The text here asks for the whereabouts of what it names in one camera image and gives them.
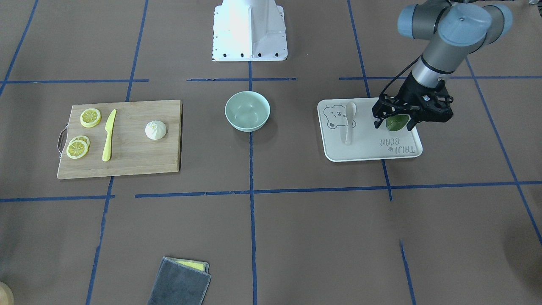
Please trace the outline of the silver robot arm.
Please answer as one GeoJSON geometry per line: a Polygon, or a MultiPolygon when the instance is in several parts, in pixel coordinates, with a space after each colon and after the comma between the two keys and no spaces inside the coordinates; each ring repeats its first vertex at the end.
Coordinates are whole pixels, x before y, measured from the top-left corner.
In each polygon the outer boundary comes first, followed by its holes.
{"type": "Polygon", "coordinates": [[[477,6],[473,0],[428,0],[410,5],[399,14],[401,36],[427,40],[425,50],[404,68],[408,75],[398,93],[385,89],[372,106],[378,129],[395,116],[407,116],[410,131],[421,122],[445,123],[453,118],[453,97],[446,82],[469,54],[509,32],[513,13],[503,4],[477,6]]]}

